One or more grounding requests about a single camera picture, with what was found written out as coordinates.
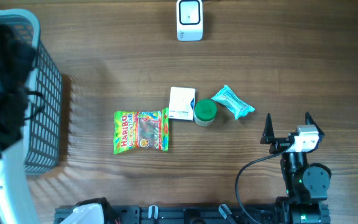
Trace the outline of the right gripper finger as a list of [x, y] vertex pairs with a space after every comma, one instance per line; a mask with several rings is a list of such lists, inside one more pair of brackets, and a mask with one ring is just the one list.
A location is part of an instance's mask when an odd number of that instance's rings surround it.
[[316, 129], [318, 130], [318, 136], [319, 138], [324, 138], [325, 134], [324, 132], [321, 130], [321, 128], [315, 123], [315, 121], [313, 120], [312, 116], [310, 115], [310, 113], [307, 111], [305, 113], [305, 123], [307, 125], [314, 125], [316, 127]]
[[273, 144], [275, 142], [275, 135], [273, 131], [272, 118], [270, 113], [267, 114], [265, 120], [265, 127], [260, 139], [261, 144]]

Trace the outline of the teal tissue pack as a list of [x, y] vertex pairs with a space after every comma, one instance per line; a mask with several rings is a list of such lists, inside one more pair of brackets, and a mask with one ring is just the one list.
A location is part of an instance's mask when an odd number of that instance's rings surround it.
[[232, 112], [235, 120], [255, 111], [253, 106], [242, 101], [227, 85], [224, 85], [211, 99]]

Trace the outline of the green lid jar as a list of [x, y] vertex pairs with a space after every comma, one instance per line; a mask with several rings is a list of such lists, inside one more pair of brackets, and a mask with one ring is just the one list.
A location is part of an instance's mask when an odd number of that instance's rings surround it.
[[207, 127], [211, 125], [217, 114], [217, 106], [213, 100], [202, 99], [197, 102], [194, 111], [196, 124]]

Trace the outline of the white blue carton box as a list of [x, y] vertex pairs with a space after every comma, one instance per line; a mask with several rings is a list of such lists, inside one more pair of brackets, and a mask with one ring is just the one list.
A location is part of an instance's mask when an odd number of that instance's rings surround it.
[[193, 121], [195, 110], [195, 88], [171, 87], [169, 118]]

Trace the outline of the Haribo gummy candy bag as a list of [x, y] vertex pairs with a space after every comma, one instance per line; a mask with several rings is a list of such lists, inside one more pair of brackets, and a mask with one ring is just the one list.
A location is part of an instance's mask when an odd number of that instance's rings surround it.
[[117, 111], [114, 113], [114, 153], [147, 148], [167, 151], [169, 110]]

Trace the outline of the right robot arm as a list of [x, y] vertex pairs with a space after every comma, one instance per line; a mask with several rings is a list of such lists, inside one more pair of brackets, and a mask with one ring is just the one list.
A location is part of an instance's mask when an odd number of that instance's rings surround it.
[[331, 170], [307, 160], [307, 155], [317, 150], [324, 137], [323, 131], [306, 113], [304, 125], [297, 126], [285, 138], [276, 138], [271, 115], [267, 115], [260, 143], [269, 144], [269, 153], [281, 157], [280, 167], [287, 190], [286, 197], [276, 198], [276, 223], [331, 222], [329, 208], [323, 203], [328, 197]]

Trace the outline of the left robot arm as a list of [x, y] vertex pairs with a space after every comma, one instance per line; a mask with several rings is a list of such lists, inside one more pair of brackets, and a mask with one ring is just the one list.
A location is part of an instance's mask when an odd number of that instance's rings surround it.
[[24, 171], [22, 127], [29, 96], [42, 96], [25, 85], [34, 69], [36, 49], [0, 24], [0, 223], [38, 223]]

